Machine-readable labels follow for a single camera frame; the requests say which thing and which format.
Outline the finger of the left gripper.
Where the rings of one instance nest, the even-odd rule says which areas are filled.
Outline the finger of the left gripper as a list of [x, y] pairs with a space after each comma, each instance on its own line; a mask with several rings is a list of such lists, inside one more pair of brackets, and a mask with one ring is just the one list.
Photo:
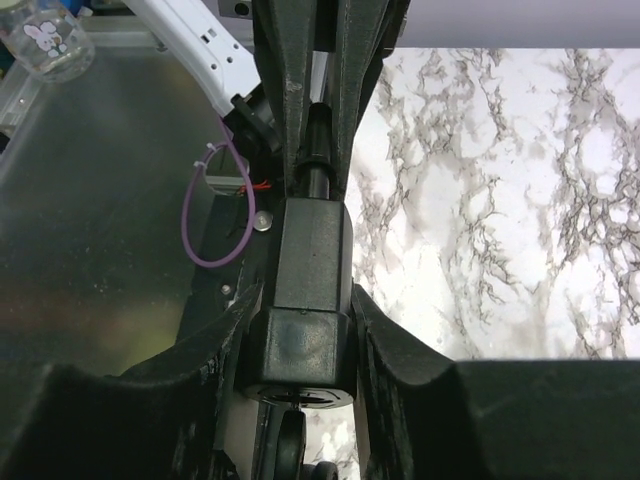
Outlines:
[[332, 72], [331, 198], [346, 194], [356, 130], [389, 56], [401, 35], [408, 1], [340, 1]]
[[285, 191], [296, 191], [315, 40], [315, 1], [254, 1], [254, 61], [282, 145]]

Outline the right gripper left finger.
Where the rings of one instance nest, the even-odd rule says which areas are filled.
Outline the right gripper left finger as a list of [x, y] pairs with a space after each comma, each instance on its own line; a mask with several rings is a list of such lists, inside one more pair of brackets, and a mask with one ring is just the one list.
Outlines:
[[236, 479], [223, 447], [243, 330], [261, 288], [120, 376], [1, 365], [4, 479]]

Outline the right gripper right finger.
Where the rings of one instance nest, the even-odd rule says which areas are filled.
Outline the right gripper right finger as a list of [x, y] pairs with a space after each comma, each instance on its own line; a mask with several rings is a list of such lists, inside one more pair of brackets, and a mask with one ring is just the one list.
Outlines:
[[635, 360], [454, 361], [361, 287], [355, 425], [366, 479], [635, 479]]

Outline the black-headed keys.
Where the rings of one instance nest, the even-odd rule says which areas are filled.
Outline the black-headed keys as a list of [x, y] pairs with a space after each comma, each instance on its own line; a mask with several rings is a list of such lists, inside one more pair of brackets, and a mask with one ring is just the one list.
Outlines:
[[258, 411], [252, 479], [338, 479], [333, 462], [304, 462], [306, 415], [297, 406], [261, 403]]

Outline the black padlock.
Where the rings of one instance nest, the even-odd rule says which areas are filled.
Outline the black padlock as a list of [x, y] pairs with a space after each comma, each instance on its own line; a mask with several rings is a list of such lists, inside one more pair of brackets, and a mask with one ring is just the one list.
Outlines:
[[301, 190], [280, 202], [259, 313], [243, 340], [240, 388], [304, 408], [349, 404], [357, 392], [350, 318], [353, 229], [331, 199], [331, 109], [314, 103], [297, 165]]

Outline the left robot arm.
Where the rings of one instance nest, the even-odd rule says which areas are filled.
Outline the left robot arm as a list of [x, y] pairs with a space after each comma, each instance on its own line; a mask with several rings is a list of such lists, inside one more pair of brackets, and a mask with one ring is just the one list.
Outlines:
[[222, 117], [239, 153], [288, 196], [341, 201], [354, 138], [405, 1], [250, 1], [246, 48], [201, 1], [132, 1]]

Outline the clear bunny glass jar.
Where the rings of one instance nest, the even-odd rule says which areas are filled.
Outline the clear bunny glass jar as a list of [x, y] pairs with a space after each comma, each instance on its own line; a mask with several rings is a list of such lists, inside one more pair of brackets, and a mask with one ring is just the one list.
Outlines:
[[79, 77], [95, 57], [88, 34], [59, 1], [3, 1], [1, 42], [22, 67], [45, 83]]

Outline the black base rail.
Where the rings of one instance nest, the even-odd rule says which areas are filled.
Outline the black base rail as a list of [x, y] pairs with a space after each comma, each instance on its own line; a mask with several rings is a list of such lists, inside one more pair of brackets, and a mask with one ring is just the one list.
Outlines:
[[[228, 256], [240, 244], [248, 219], [244, 187], [229, 185], [214, 195], [204, 232], [192, 229], [195, 219], [195, 188], [205, 184], [204, 167], [198, 165], [183, 202], [182, 217], [194, 254], [204, 262]], [[181, 341], [221, 316], [250, 285], [264, 278], [266, 249], [280, 188], [264, 181], [253, 186], [256, 213], [252, 235], [241, 253], [216, 268], [195, 265], [191, 291], [182, 313], [176, 340]]]

